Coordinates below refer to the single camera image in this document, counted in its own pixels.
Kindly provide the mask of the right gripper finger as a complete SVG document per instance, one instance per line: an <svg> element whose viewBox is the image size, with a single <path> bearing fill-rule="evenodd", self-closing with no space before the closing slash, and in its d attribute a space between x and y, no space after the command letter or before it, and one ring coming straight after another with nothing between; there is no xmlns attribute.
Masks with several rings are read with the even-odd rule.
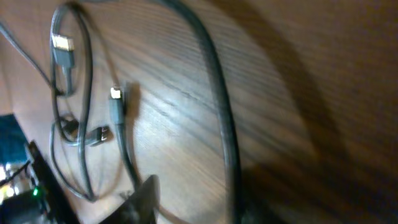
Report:
<svg viewBox="0 0 398 224"><path fill-rule="evenodd" d="M111 215L100 224L153 224L159 209L159 178L150 175Z"/></svg>

